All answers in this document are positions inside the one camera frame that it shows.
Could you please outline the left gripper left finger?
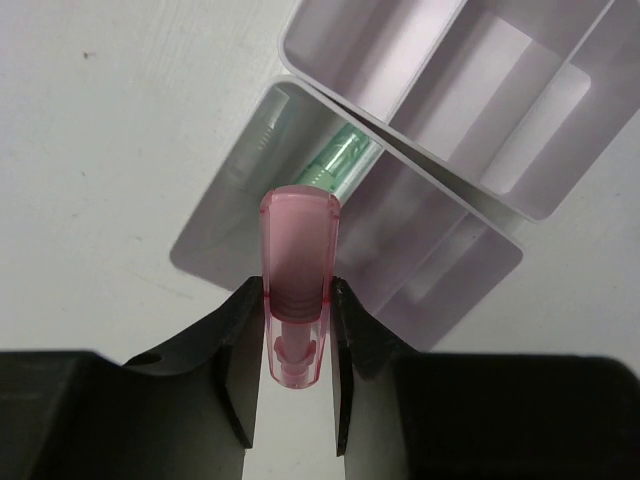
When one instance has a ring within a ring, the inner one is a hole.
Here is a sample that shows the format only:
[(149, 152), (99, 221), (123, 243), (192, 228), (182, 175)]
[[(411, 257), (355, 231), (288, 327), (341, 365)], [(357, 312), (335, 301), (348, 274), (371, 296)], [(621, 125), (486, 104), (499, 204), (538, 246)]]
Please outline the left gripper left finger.
[(254, 441), (262, 282), (124, 364), (1, 355), (5, 479), (239, 479)]

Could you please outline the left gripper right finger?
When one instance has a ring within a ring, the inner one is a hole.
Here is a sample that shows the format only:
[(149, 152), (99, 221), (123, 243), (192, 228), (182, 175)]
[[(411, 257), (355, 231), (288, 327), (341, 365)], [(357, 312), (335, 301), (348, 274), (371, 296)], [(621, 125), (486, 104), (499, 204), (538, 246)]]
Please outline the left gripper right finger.
[(336, 450), (349, 479), (635, 479), (639, 380), (598, 356), (415, 350), (331, 285)]

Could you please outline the pink translucent highlighter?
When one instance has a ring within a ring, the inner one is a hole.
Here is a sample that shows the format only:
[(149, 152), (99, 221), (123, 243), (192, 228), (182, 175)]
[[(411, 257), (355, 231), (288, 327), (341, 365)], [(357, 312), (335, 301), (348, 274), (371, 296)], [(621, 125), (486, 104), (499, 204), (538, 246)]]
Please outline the pink translucent highlighter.
[(269, 369), (287, 388), (319, 379), (340, 209), (334, 195), (306, 185), (271, 190), (260, 205)]

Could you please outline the green translucent highlighter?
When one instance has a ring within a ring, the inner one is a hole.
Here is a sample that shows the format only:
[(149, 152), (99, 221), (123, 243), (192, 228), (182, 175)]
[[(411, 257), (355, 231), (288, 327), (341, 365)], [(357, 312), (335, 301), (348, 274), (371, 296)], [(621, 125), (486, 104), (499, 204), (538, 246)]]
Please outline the green translucent highlighter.
[(352, 124), (346, 123), (294, 183), (327, 191), (344, 203), (378, 152), (377, 143)]

